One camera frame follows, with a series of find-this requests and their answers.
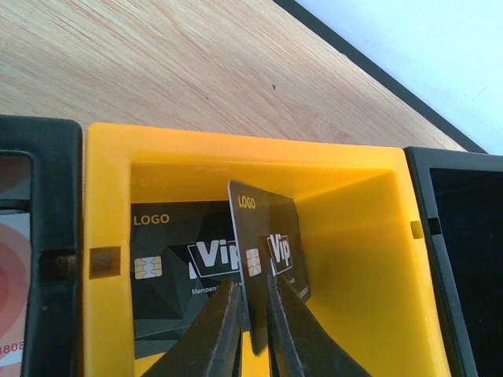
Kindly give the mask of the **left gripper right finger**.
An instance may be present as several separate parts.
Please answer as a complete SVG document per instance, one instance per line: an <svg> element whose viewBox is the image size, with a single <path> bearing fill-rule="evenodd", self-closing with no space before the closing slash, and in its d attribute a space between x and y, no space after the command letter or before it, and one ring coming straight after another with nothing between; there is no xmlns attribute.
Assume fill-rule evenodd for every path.
<svg viewBox="0 0 503 377"><path fill-rule="evenodd" d="M323 329L282 276L267 278L267 331L272 376L368 376Z"/></svg>

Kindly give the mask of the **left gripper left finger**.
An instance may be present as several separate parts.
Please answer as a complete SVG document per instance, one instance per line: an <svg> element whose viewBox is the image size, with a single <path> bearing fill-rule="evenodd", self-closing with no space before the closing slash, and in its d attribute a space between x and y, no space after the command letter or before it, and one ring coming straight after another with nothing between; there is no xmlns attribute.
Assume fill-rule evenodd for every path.
<svg viewBox="0 0 503 377"><path fill-rule="evenodd" d="M145 376L239 376L242 297L231 279L220 283L181 339Z"/></svg>

